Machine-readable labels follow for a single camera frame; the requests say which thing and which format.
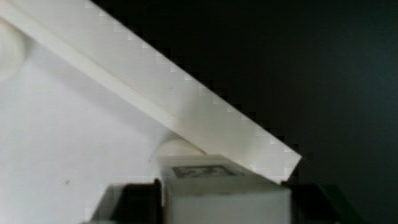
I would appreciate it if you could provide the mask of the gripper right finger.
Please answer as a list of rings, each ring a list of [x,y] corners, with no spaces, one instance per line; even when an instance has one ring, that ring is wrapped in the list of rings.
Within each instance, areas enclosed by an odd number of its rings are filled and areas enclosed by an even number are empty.
[[[335,185],[292,185],[292,224],[372,224]]]

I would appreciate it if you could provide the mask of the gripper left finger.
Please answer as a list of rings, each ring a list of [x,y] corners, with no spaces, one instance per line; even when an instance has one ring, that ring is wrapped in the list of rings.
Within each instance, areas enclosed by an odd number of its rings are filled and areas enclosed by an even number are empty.
[[[161,180],[111,185],[83,224],[164,224]]]

